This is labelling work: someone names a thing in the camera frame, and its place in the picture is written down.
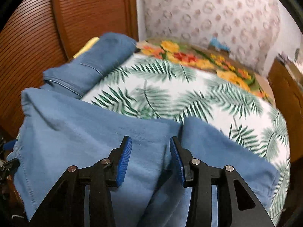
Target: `blue gripper pad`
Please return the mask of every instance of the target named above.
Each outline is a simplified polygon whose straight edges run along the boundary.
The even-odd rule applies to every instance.
[[[172,155],[172,163],[177,170],[178,179],[181,182],[182,186],[184,186],[184,182],[185,182],[184,167],[181,162],[177,147],[172,138],[169,141],[169,149]]]
[[[118,187],[122,184],[122,182],[124,181],[124,178],[125,178],[127,165],[129,162],[129,157],[131,156],[131,146],[132,146],[131,138],[128,137],[125,141],[124,149],[121,154],[121,157],[120,157],[120,160],[118,163],[118,167],[117,167],[116,183],[117,183]]]

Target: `patterned white wall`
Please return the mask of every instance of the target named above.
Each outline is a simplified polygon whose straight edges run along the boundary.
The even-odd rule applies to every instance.
[[[280,31],[277,0],[144,0],[147,37],[206,46],[213,36],[243,64],[263,71]]]

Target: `blue cloth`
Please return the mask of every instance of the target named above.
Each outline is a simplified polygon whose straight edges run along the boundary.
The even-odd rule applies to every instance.
[[[104,76],[135,51],[136,41],[126,35],[105,33],[93,47],[71,63],[43,72],[42,89],[81,99]]]
[[[185,226],[191,189],[183,189],[167,166],[169,139],[181,134],[180,124],[135,119],[35,88],[22,92],[22,107],[25,120],[8,159],[20,161],[14,184],[29,219],[68,166],[93,165],[129,135],[133,146],[125,181],[111,191],[117,227]],[[208,165],[235,166],[269,206],[279,175],[270,163],[196,118],[185,120],[181,144]]]
[[[222,43],[220,43],[216,37],[213,37],[209,44],[218,49],[226,50],[226,51],[230,52],[230,48],[227,47],[226,45],[223,45]]]
[[[136,226],[163,170],[166,144],[180,125],[172,120],[130,118],[35,88],[22,92],[22,107],[25,120],[8,160],[20,161],[14,184],[28,218],[66,168],[92,166],[129,135],[132,152],[125,181],[111,195],[117,226]]]
[[[16,143],[16,139],[14,139],[14,140],[12,140],[12,141],[9,141],[9,142],[7,142],[7,143],[4,143],[4,145],[3,145],[3,149],[4,150],[12,150],[13,149],[13,147],[14,147],[14,145],[15,145],[15,143]]]
[[[269,209],[279,171],[263,158],[231,141],[204,121],[185,119],[181,146],[189,149],[194,158],[209,166],[223,168],[232,165],[253,190],[265,209]],[[184,189],[175,175],[153,195],[139,226],[184,227],[189,210],[191,188]],[[212,187],[212,227],[218,224],[216,186]]]

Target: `wooden cabinet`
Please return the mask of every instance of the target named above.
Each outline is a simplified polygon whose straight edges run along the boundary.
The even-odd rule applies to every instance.
[[[275,60],[268,75],[276,107],[287,123],[291,162],[303,157],[303,93],[287,69]]]

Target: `palm leaf pattern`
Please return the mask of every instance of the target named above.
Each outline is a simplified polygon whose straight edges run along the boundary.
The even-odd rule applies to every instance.
[[[269,208],[269,216],[275,225],[279,221],[287,195],[290,178],[290,158],[280,162],[276,167],[280,171],[280,177],[274,191],[271,207]]]
[[[156,118],[169,117],[170,114],[170,94],[166,89],[155,86],[147,86],[145,80],[143,88],[136,88],[132,92],[136,99],[137,110],[148,108]]]
[[[131,105],[131,101],[135,101],[135,99],[129,96],[127,89],[125,89],[124,93],[120,88],[118,88],[118,92],[111,87],[109,89],[111,93],[102,90],[103,95],[94,97],[95,101],[92,101],[92,103],[119,114],[136,117],[137,111]]]
[[[209,98],[231,115],[243,115],[246,119],[250,113],[261,115],[263,107],[253,95],[220,78],[206,80]]]
[[[262,132],[260,156],[272,161],[279,154],[279,147],[275,136],[275,131],[267,127]]]
[[[196,79],[195,70],[182,65],[172,64],[168,60],[155,58],[138,60],[129,71],[143,78],[162,82],[167,79],[171,81],[173,78],[181,81],[186,80],[187,82]]]
[[[248,129],[248,126],[243,127],[242,124],[237,127],[235,122],[235,129],[232,128],[231,124],[228,137],[242,147],[258,153],[260,143],[258,142],[257,135],[254,135],[254,131],[254,129]]]
[[[107,85],[119,84],[120,80],[125,82],[125,78],[128,77],[128,74],[129,70],[127,67],[120,66],[108,74],[100,83]]]
[[[269,118],[271,119],[273,125],[274,125],[274,131],[276,138],[284,145],[287,145],[288,140],[288,132],[287,132],[287,126],[286,121],[283,118],[282,114],[279,110],[272,108],[269,113]]]
[[[172,64],[173,72],[177,79],[187,81],[188,83],[196,79],[196,71],[190,67],[182,66],[180,64]]]
[[[186,94],[181,95],[174,109],[176,110],[175,121],[182,124],[186,117],[191,116],[198,117],[206,122],[208,122],[207,116],[213,118],[209,100],[201,92],[198,93],[197,91],[187,91]]]
[[[131,67],[131,72],[146,79],[162,82],[167,79],[171,81],[176,77],[167,60],[151,59],[149,63],[135,64]]]

